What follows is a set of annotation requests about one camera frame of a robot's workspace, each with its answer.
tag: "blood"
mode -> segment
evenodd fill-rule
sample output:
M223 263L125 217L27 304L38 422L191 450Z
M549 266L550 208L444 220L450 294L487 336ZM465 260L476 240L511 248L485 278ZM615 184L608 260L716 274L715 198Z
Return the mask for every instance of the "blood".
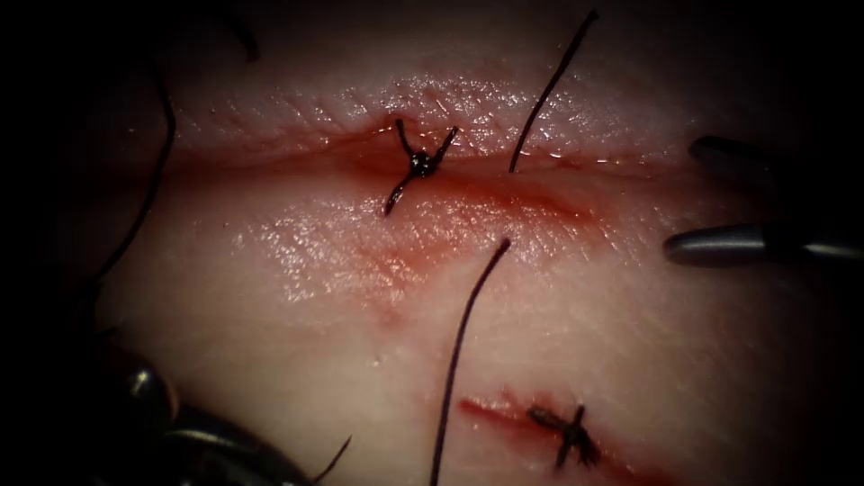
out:
M496 397L462 397L457 402L457 407L465 416L492 425L499 437L516 454L536 455L537 451L542 451L542 454L548 455L549 470L555 473L554 458L561 445L561 435L555 430L536 424L527 415L528 408L538 406L556 410L556 414L568 419L572 410L553 404L551 397L552 394L548 391L537 391L529 398L520 399L509 387L503 387ZM586 411L589 416L592 412L590 406L586 407ZM597 470L594 472L593 468L586 469L583 466L567 468L565 463L564 474L598 474L610 483L634 486L671 486L679 483L660 467L650 464L633 465L618 452L619 443L607 431L596 430L590 426L590 422L583 422L583 425L599 450ZM575 462L577 457L578 451L572 451L568 462Z

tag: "pale skin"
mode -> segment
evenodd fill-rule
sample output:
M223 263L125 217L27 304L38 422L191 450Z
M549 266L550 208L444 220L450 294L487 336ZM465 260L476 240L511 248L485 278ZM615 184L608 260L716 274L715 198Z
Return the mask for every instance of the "pale skin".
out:
M681 482L799 477L801 451L818 445L797 434L830 427L817 407L842 393L820 385L842 352L821 287L775 265L676 267L660 244L761 210L675 172L692 164L691 140L795 153L804 115L775 114L791 103L771 88L776 74L695 13L532 5L240 9L262 51L252 65L219 25L191 24L157 50L178 139L152 213L105 279L100 321L182 400L310 475L352 435L327 485L422 484L455 326L508 236L474 308L457 399L494 402L507 385L528 401L551 392L565 418L582 403L581 424L614 437L623 462ZM600 20L528 138L534 157L505 175L531 96L594 6ZM108 181L62 213L55 241L73 273L97 266L137 209L164 129L148 83L133 69L69 137L76 168ZM412 120L411 146L428 153L460 131L385 219L408 162L388 115ZM402 165L358 178L328 152L374 130ZM622 168L560 165L582 156ZM510 184L558 194L590 221L556 224L539 197L496 211ZM454 411L441 484L611 481L573 453L553 475L559 444L517 450Z

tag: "sutured incision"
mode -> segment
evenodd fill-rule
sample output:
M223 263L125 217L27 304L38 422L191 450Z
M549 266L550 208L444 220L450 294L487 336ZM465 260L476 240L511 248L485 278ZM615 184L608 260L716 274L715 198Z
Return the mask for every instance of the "sutured incision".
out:
M543 407L531 407L527 415L537 424L557 430L561 433L561 447L558 448L558 456L555 458L555 469L561 469L567 454L574 447L579 448L579 463L586 467L596 465L599 459L599 451L591 441L588 431L582 426L582 416L585 414L585 406L580 405L573 416L573 422L558 417L550 410Z
M438 170L438 165L440 165L441 160L444 159L444 154L447 152L447 149L450 148L450 144L453 143L453 138L456 136L459 128L453 127L450 129L450 133L447 134L444 143L441 144L441 147L438 148L438 151L433 157L430 157L429 154L423 150L415 152L414 149L411 148L408 139L405 138L405 125L402 123L401 119L396 120L396 130L399 132L399 140L402 143L402 148L405 150L405 153L408 154L409 168L408 175L406 175L405 178L393 188L390 197L387 198L387 203L384 205L384 216L389 215L393 210L393 205L395 205L402 196L402 190L405 189L405 185L407 185L411 179L415 177L428 177Z
M546 103L546 98L549 97L549 94L555 88L555 85L558 84L558 80L561 79L564 70L570 64L573 55L576 54L576 49L578 49L580 44L582 44L582 39L585 37L585 33L588 32L588 28L598 18L597 12L591 10L588 17L582 21L582 25L580 25L579 29L576 31L576 35L573 36L573 40L570 42L570 47L567 48L564 55L561 57L558 69L555 70L552 79L549 80L549 83L546 85L546 88L543 90L543 93L540 94L540 98L534 105L534 109L531 110L531 114L528 115L525 127L522 128L522 133L519 135L519 141L516 143L516 149L513 150L513 157L510 159L510 169L508 172L512 173L516 170L516 161L519 159L519 154L522 152L522 146L525 145L525 138L528 136L528 131L531 130L531 125L534 123L534 119L537 117L537 114L540 113L540 108L542 108Z
M471 309L474 307L474 301L477 300L477 295L486 279L492 273L492 269L498 264L501 257L510 248L510 240L504 238L500 246L495 250L491 260L486 265L474 288L471 290L471 295L468 297L468 303L465 305L465 312L462 315L462 320L459 322L459 329L456 331L456 340L453 344L453 353L450 356L450 366L447 368L447 380L444 385L444 398L441 400L441 418L438 421L438 431L435 440L435 453L432 457L432 473L429 475L430 486L438 485L438 475L441 472L441 455L444 453L444 438L447 433L447 418L450 414L450 400L453 398L453 384L456 378L456 367L459 364L459 355L462 352L462 342L465 337L465 330L468 328L468 318L471 316Z

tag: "skin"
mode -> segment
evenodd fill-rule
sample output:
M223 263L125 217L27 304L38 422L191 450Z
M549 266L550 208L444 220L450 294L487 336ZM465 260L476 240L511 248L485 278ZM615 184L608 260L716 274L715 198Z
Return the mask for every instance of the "skin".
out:
M747 22L730 31L728 5L531 5L246 6L262 52L252 65L212 18L172 19L144 43L178 138L156 205L105 279L100 322L183 401L311 474L353 435L326 484L422 483L456 324L509 236L472 314L457 399L501 404L509 387L524 409L542 396L561 417L583 403L601 448L675 482L844 474L823 451L848 390L825 379L842 376L847 350L822 282L778 265L676 267L660 252L676 231L770 213L696 171L691 140L786 155L819 145L785 51ZM507 179L532 96L594 6L600 20ZM146 71L130 61L112 81L60 136L72 183L47 241L69 281L128 228L163 136ZM407 170L394 130L377 132L395 116L430 153L462 130L384 219ZM576 454L553 473L559 444L514 445L455 409L441 484L616 482Z

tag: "black suture thread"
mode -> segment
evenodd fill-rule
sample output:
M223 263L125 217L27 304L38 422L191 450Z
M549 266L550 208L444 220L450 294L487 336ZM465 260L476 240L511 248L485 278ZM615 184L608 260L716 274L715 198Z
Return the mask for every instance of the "black suture thread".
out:
M468 327L468 318L471 316L471 309L474 307L474 301L477 300L477 295L480 294L480 289L486 283L486 279L492 273L492 269L498 264L504 253L510 248L509 238L504 238L501 245L495 250L486 269L480 275L480 279L471 290L471 296L468 297L468 303L465 305L465 312L462 315L462 321L459 323L459 329L456 331L456 341L453 345L453 353L450 357L450 367L447 368L447 381L444 386L444 398L441 400L441 418L438 421L438 432L435 441L435 455L432 458L432 473L429 477L431 486L438 485L438 475L441 472L441 456L444 453L444 438L447 432L447 418L450 415L450 400L453 398L453 384L456 378L456 366L459 364L459 354L462 351L462 342L465 337L465 330Z
M405 185L414 178L413 173L408 173L402 182L400 182L396 187L393 187L393 191L390 193L390 198L387 199L387 203L384 205L384 216L390 214L393 211L393 206L396 205L396 202L399 200L400 196L402 196L402 190L405 189Z
M414 157L414 149L411 148L408 139L405 138L405 123L402 122L401 118L396 119L396 131L399 133L399 142L402 144L402 149L405 150L408 157Z
M328 475L330 471L333 471L333 468L336 467L336 463L339 461L339 457L342 457L342 453L344 453L345 450L348 449L348 444L351 444L351 436L348 436L348 440L346 440L342 447L339 448L339 452L336 453L336 457L334 457L333 460L330 461L329 464L327 464L327 467L324 468L324 471L321 471L321 474L315 476L315 478L312 479L312 484L318 484L319 482L321 482L321 480L324 479L324 476Z
M402 144L402 149L405 150L405 153L409 158L408 175L406 175L405 178L396 185L396 187L393 187L393 190L390 192L390 197L387 198L387 202L384 204L384 217L389 216L390 212L393 211L393 206L396 205L396 202L402 195L402 191L405 190L405 186L408 185L411 179L414 179L415 177L429 177L438 170L438 166L441 164L441 161L444 160L444 154L447 152L447 149L450 148L450 144L453 143L453 138L455 138L456 133L459 132L459 127L451 128L447 137L444 139L444 142L440 147L438 147L435 156L430 157L429 154L423 150L415 151L411 148L408 139L405 137L405 124L402 122L401 118L396 119L395 125L396 131L399 133L399 141Z
M555 469L561 469L564 465L564 460L567 459L567 454L573 447L579 448L579 463L585 464L585 467L597 464L597 448L594 446L593 441L591 441L588 431L582 426L582 416L584 413L585 406L580 405L573 414L573 421L568 423L543 407L531 407L528 409L526 414L536 424L561 432L561 446L558 448L558 454L555 457Z
M258 47L258 41L252 35L252 31L230 12L227 6L223 9L217 8L216 17L243 44L243 48L246 49L246 62L255 62L261 59L261 49Z
M540 108L546 103L546 98L549 97L549 94L552 92L555 85L558 84L558 80L561 79L561 76L564 74L564 70L570 64L571 59L573 59L573 55L576 54L576 49L582 44L582 39L585 37L585 33L588 32L588 28L591 23L596 21L599 18L597 12L591 10L588 14L588 17L582 21L582 25L579 26L579 29L576 31L576 35L573 36L573 40L570 43L570 47L564 52L564 55L561 58L561 63L558 64L558 69L555 70L555 74L552 75L552 79L549 80L549 84L546 85L546 88L543 90L543 93L540 94L540 99L537 100L537 104L534 105L534 109L531 110L531 114L528 115L528 120L525 122L525 127L522 128L522 134L519 135L519 141L516 144L516 150L513 151L513 158L510 160L510 169L508 172L512 173L516 170L516 161L519 158L519 153L522 152L522 146L525 145L525 138L528 136L528 131L531 130L531 125L534 123L534 118L537 117L537 114L540 113Z
M132 244L132 241L138 235L138 231L141 229L141 226L144 224L144 220L147 218L147 214L150 211L150 208L153 206L153 202L156 200L156 193L159 188L159 182L162 180L162 172L165 169L165 165L168 161L168 155L171 153L171 147L174 145L174 136L177 131L177 121L174 116L174 110L171 108L171 99L168 97L168 91L165 88L165 83L162 80L162 76L159 74L159 70L156 66L156 62L153 60L148 61L148 67L150 74L153 76L153 81L156 84L156 91L159 96L159 101L162 103L162 110L165 112L166 118L166 136L165 136L165 144L162 146L162 149L159 151L159 157L156 162L156 166L153 168L153 173L150 175L150 181L148 184L147 195L144 197L144 203L141 205L141 209L138 211L138 216L135 217L135 221L132 223L129 232L126 233L126 238L123 239L121 244L114 250L111 256L105 261L101 268L93 275L92 281L98 282L102 279L114 265L120 260L126 250L129 249L129 246Z

